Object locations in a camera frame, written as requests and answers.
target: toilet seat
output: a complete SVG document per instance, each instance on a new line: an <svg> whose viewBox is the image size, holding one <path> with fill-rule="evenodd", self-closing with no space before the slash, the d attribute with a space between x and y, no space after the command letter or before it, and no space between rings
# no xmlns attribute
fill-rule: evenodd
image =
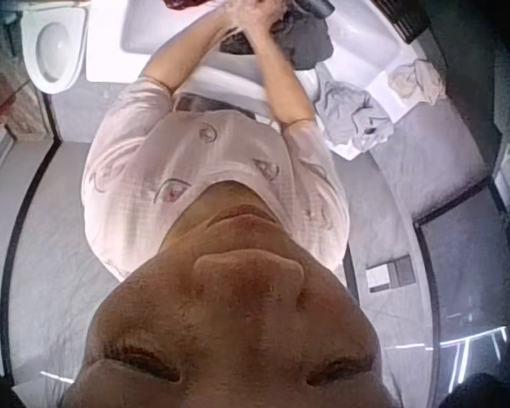
<svg viewBox="0 0 510 408"><path fill-rule="evenodd" d="M46 94L70 88L79 77L85 56L87 10L61 7L27 11L20 27L26 70L34 85Z"/></svg>

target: nose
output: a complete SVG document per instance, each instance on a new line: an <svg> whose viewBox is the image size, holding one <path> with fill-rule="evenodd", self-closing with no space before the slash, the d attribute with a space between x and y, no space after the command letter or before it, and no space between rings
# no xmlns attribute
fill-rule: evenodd
<svg viewBox="0 0 510 408"><path fill-rule="evenodd" d="M205 300L252 312L296 308L304 282L300 263L256 249L203 256L194 274Z"/></svg>

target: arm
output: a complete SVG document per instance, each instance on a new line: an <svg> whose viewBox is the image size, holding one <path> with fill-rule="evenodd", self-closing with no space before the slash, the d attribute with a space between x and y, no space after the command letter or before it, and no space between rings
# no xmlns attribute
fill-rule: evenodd
<svg viewBox="0 0 510 408"><path fill-rule="evenodd" d="M315 113L308 95L269 33L286 11L285 0L229 0L227 6L233 24L244 31L257 55L276 119L286 126L313 120Z"/></svg>
<svg viewBox="0 0 510 408"><path fill-rule="evenodd" d="M288 126L313 120L314 108L268 30L253 28L247 37L258 57L264 88L276 119Z"/></svg>
<svg viewBox="0 0 510 408"><path fill-rule="evenodd" d="M173 94L229 28L230 20L224 8L216 8L160 47L142 76L162 83Z"/></svg>

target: sink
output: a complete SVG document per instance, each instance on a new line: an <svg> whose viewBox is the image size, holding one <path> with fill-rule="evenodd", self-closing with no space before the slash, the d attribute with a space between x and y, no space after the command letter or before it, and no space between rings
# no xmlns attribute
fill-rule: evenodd
<svg viewBox="0 0 510 408"><path fill-rule="evenodd" d="M338 79L366 88L400 51L394 35L374 9L360 0L338 0L327 19L334 55L326 62ZM153 54L190 23L217 7L206 3L176 11L162 0L130 0L122 30L121 47L127 53ZM205 65L261 83L253 56L213 53Z"/></svg>
<svg viewBox="0 0 510 408"><path fill-rule="evenodd" d="M92 0L87 79L93 82L135 81L150 56L162 44L222 1L176 11L167 8L162 0ZM370 92L391 120L397 122L420 97L414 95L410 99L401 99L389 88L388 74L398 65L424 58L424 52L416 42L412 45L402 42L370 0L332 2L336 11L327 19L327 24L334 53L325 61L328 71L335 80ZM297 77L309 97L316 99L319 83L315 73L299 71ZM185 88L191 92L210 89L207 96L215 96L215 99L259 114L264 115L260 110L258 112L257 106L264 105L267 109L258 62L253 55L211 52Z"/></svg>

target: eye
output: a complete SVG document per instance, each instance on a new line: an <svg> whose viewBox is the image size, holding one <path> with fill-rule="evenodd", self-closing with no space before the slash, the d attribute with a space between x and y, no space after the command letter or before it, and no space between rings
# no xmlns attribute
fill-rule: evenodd
<svg viewBox="0 0 510 408"><path fill-rule="evenodd" d="M143 348L124 344L121 346L107 344L105 347L105 358L171 383L177 383L180 379L178 370L164 364L161 359Z"/></svg>
<svg viewBox="0 0 510 408"><path fill-rule="evenodd" d="M372 368L372 358L366 357L359 360L352 360L344 357L333 361L322 370L313 371L308 375L306 383L312 387L321 387L339 380L350 378L368 372Z"/></svg>

